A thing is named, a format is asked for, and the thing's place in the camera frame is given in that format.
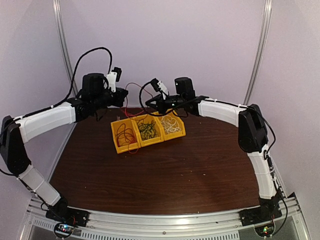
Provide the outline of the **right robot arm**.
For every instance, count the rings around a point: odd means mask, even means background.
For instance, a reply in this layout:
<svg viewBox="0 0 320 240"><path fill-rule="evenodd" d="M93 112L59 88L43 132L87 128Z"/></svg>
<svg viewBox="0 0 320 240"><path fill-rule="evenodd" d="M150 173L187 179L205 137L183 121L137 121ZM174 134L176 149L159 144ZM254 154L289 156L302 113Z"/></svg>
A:
<svg viewBox="0 0 320 240"><path fill-rule="evenodd" d="M157 117L164 117L178 109L198 117L208 117L229 123L238 129L238 145L247 154L253 166L259 189L259 204L256 216L266 221L275 214L281 194L277 187L275 168L270 156L273 146L269 143L270 124L263 117L260 107L233 104L204 95L196 95L193 82L189 77L174 80L176 94L170 95L162 81L154 78L147 82L158 94L140 101L142 108L156 110Z"/></svg>

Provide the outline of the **aluminium frame post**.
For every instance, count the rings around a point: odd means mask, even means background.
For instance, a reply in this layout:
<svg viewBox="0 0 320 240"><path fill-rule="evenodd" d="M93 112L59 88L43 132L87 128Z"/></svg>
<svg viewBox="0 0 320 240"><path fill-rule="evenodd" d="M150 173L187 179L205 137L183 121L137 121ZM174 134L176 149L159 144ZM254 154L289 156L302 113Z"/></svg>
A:
<svg viewBox="0 0 320 240"><path fill-rule="evenodd" d="M248 103L250 102L254 92L256 81L258 79L259 70L263 60L263 53L266 47L270 25L271 25L272 7L273 7L272 0L264 1L264 9L263 9L262 20L261 20L259 40L258 40L257 50L255 54L255 59L253 62L253 67L252 67L247 91L243 101L244 105L248 105Z"/></svg>
<svg viewBox="0 0 320 240"><path fill-rule="evenodd" d="M53 0L53 14L56 22L57 33L59 38L59 44L62 52L62 59L66 69L68 80L71 82L73 75L73 68L71 65L70 55L67 47L67 40L65 35L65 29L63 24L63 16L61 11L61 3L59 0Z"/></svg>

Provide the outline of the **yellow three-compartment bin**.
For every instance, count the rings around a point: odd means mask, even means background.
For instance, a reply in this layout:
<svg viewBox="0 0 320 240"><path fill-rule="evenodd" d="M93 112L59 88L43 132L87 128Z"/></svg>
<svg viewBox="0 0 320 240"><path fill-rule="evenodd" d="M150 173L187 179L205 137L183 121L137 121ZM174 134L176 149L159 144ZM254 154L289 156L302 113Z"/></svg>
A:
<svg viewBox="0 0 320 240"><path fill-rule="evenodd" d="M110 126L118 154L136 153L138 149L184 137L184 122L176 112L165 116L144 114L113 121Z"/></svg>

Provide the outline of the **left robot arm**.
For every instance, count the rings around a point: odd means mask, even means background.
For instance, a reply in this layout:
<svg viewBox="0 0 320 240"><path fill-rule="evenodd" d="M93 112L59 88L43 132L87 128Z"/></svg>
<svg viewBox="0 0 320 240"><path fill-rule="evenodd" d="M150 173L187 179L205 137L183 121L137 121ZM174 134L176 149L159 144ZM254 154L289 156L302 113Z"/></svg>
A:
<svg viewBox="0 0 320 240"><path fill-rule="evenodd" d="M0 154L10 175L26 184L52 207L53 215L61 222L69 221L72 211L67 207L68 204L62 195L32 165L25 143L58 127L96 117L99 110L110 106L121 108L129 93L126 89L116 86L121 74L122 70L118 67L107 75L86 74L77 96L63 100L56 106L38 110L34 114L15 118L8 115L2 121Z"/></svg>

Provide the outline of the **front aluminium rail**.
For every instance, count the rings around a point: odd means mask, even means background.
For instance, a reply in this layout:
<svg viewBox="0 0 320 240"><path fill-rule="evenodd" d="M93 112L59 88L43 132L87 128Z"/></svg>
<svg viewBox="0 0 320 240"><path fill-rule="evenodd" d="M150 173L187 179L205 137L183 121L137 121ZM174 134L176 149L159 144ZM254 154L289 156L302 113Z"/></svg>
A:
<svg viewBox="0 0 320 240"><path fill-rule="evenodd" d="M87 225L77 227L70 240L262 240L258 231L274 224L273 240L309 240L310 234L295 197L280 203L282 216L243 225L240 210L178 215L121 214L90 210Z"/></svg>

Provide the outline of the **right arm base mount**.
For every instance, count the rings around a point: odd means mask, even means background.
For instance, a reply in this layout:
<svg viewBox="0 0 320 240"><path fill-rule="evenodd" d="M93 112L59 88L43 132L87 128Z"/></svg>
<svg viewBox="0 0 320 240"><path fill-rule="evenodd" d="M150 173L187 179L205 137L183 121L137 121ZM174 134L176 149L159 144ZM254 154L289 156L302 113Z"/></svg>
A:
<svg viewBox="0 0 320 240"><path fill-rule="evenodd" d="M276 232L275 219L282 217L282 212L278 208L270 212L258 206L241 210L239 217L243 227L254 226L254 231L259 237L269 238Z"/></svg>

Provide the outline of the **right aluminium frame post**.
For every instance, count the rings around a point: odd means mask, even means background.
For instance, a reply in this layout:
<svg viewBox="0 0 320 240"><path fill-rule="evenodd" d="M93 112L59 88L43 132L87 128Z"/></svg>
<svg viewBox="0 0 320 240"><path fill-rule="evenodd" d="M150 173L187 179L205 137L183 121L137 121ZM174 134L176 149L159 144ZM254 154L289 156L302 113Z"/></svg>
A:
<svg viewBox="0 0 320 240"><path fill-rule="evenodd" d="M259 70L263 60L263 53L266 47L270 25L271 25L272 7L273 7L272 0L264 1L264 9L263 9L262 20L261 20L259 40L258 40L257 50L255 54L255 59L253 62L253 67L252 67L247 91L243 101L244 105L248 105L248 103L250 102L254 92L256 81L258 79Z"/></svg>

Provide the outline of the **left aluminium frame post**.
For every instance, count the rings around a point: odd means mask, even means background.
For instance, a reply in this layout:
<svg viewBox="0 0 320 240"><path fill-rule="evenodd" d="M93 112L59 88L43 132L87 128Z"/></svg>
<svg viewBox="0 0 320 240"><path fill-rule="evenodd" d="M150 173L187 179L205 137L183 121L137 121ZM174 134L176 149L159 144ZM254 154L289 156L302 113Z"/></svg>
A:
<svg viewBox="0 0 320 240"><path fill-rule="evenodd" d="M63 24L63 16L61 11L61 3L59 0L53 0L53 14L56 22L57 33L59 38L59 44L62 52L62 59L66 69L68 80L71 82L73 75L73 68L71 65L70 55L67 47L67 40L65 35L65 29Z"/></svg>

